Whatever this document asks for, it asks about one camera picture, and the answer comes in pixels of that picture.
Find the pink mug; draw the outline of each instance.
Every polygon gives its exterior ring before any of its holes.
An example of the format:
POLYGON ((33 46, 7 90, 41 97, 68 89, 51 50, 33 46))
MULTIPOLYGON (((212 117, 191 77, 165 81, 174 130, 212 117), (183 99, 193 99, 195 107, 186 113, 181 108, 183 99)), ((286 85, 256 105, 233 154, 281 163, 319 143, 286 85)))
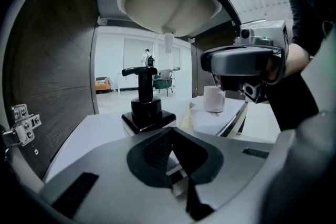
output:
POLYGON ((224 110, 225 92, 217 86, 204 87, 204 110, 219 113, 224 110))

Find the black backpack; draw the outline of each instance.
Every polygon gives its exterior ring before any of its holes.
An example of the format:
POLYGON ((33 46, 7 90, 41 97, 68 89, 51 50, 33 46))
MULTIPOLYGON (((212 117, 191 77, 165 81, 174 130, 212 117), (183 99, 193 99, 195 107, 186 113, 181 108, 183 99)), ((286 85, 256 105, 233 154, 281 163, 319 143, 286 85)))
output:
POLYGON ((147 59, 146 59, 146 66, 148 66, 148 67, 154 67, 154 62, 155 62, 155 60, 154 60, 153 56, 152 55, 148 55, 147 59))

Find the black sleeve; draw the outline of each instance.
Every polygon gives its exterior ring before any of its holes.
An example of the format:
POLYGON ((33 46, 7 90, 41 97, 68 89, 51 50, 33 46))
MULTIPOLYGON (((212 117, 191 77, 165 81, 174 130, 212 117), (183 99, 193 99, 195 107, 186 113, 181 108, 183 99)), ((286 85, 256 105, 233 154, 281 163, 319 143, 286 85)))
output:
POLYGON ((315 55, 323 40, 322 25, 316 11, 307 0, 289 0, 293 14, 293 39, 310 55, 315 55))

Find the green chair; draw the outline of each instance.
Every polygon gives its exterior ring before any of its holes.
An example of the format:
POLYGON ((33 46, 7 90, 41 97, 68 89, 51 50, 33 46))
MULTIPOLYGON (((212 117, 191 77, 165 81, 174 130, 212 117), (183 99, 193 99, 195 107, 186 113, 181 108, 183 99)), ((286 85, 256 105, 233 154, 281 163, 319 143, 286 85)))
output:
POLYGON ((159 89, 159 93, 160 93, 160 89, 167 89, 167 96, 168 96, 168 88, 170 88, 173 92, 173 88, 172 88, 172 83, 173 83, 173 70, 171 69, 164 69, 158 72, 159 75, 156 75, 154 77, 154 81, 153 81, 153 87, 155 87, 156 89, 159 89))

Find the person in black clothing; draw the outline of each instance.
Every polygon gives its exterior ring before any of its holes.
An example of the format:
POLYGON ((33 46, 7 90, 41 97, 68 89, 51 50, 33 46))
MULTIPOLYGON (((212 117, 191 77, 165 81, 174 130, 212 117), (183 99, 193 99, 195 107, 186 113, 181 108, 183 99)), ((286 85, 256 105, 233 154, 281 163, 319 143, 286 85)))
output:
MULTIPOLYGON (((300 75, 311 56, 336 21, 336 0, 289 0, 293 14, 293 39, 289 46, 285 78, 268 85, 267 97, 280 129, 294 129, 304 119, 318 113, 318 107, 300 75)), ((271 59, 267 66, 273 79, 277 65, 271 59)))

